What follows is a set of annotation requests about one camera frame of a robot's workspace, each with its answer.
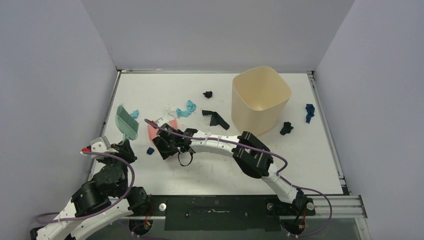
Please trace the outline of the pink plastic dustpan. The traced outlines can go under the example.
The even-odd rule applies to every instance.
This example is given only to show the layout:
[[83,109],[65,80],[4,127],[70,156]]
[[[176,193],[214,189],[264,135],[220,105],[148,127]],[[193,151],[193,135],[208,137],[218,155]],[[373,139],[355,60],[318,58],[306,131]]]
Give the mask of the pink plastic dustpan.
[[[177,120],[176,119],[168,119],[168,120],[175,120],[174,126],[176,127],[175,129],[178,129],[178,123],[177,123]],[[157,132],[158,132],[158,129],[154,129],[149,124],[147,125],[147,133],[148,133],[148,137],[149,137],[149,140],[150,141],[152,141],[154,138],[157,137]]]

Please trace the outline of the green hand brush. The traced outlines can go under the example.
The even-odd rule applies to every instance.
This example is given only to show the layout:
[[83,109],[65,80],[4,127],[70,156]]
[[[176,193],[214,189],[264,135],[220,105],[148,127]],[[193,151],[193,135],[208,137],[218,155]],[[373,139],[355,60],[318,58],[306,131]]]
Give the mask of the green hand brush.
[[120,104],[115,115],[115,124],[123,134],[123,140],[136,140],[138,138],[139,123]]

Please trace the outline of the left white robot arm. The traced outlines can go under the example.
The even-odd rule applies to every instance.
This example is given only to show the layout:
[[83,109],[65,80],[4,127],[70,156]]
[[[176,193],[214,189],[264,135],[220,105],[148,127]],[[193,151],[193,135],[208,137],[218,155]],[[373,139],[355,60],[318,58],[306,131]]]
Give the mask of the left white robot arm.
[[80,153],[104,166],[81,185],[63,210],[53,213],[52,220],[36,217],[42,226],[30,231],[32,240],[85,240],[123,217],[153,212],[150,196],[134,185],[131,163],[137,157],[128,139],[109,144],[102,136]]

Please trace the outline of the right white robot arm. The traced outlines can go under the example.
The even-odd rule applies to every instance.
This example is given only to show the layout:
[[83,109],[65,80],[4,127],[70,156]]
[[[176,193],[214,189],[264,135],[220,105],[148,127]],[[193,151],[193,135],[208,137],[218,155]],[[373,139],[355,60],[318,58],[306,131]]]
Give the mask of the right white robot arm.
[[280,174],[282,170],[274,163],[277,155],[250,132],[225,136],[194,128],[181,131],[165,124],[158,129],[152,142],[164,160],[183,153],[212,153],[233,158],[245,175],[265,182],[290,215],[300,211],[308,199],[300,187]]

